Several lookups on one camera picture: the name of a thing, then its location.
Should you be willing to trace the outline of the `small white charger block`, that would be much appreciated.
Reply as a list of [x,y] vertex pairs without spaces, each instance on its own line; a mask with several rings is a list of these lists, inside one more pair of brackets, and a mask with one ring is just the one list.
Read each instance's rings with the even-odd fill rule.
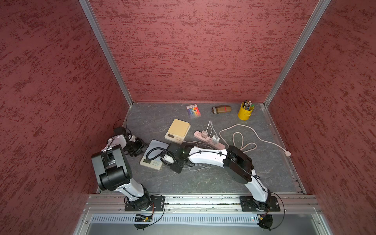
[[218,143],[219,140],[220,140],[220,138],[219,138],[217,135],[213,135],[213,136],[212,136],[212,142],[213,142],[213,143]]

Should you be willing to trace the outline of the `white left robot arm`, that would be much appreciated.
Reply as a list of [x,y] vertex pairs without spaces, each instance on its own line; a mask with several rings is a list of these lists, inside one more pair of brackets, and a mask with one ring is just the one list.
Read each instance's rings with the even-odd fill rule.
[[147,144],[125,127],[114,129],[105,148],[91,156],[99,188],[125,195],[126,204],[139,211],[152,206],[150,195],[142,184],[133,179],[128,157],[144,154]]

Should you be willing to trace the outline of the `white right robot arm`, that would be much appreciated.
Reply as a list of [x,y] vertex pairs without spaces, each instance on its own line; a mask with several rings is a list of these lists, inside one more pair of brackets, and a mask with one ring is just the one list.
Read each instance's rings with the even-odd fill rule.
[[253,198],[251,204],[257,211],[267,212],[270,210],[271,191],[262,184],[261,178],[254,170],[251,158],[235,146],[214,150],[192,145],[178,147],[171,144],[161,155],[161,160],[170,165],[170,168],[176,173],[180,173],[188,163],[219,166],[234,181],[247,187]]

